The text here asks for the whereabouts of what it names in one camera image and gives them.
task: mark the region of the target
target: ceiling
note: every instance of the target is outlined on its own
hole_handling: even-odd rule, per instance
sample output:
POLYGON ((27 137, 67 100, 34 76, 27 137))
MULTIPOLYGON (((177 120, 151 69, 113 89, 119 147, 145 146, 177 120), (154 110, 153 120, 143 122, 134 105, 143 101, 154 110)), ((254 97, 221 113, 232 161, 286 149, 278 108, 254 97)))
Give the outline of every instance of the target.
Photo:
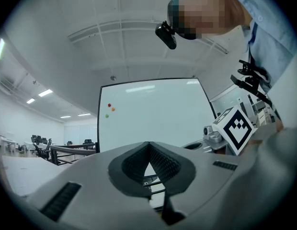
POLYGON ((56 94, 31 105, 56 118, 79 112, 97 115, 103 85, 193 75, 201 80, 202 73, 222 67, 237 49, 241 28, 203 40, 176 36, 177 48, 170 50, 154 33, 157 23, 167 18, 168 2, 23 0, 3 28, 8 49, 0 72, 25 93, 20 101, 53 90, 56 94), (45 108, 47 104, 56 109, 45 108))

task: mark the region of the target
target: whiteboard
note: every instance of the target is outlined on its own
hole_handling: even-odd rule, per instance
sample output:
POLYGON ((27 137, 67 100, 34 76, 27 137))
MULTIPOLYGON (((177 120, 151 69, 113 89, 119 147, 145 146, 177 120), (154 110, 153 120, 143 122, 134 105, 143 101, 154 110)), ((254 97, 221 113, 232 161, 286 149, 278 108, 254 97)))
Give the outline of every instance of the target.
POLYGON ((181 147, 202 139, 204 126, 215 120, 198 79, 148 80, 101 87, 98 115, 101 152, 143 141, 181 147))

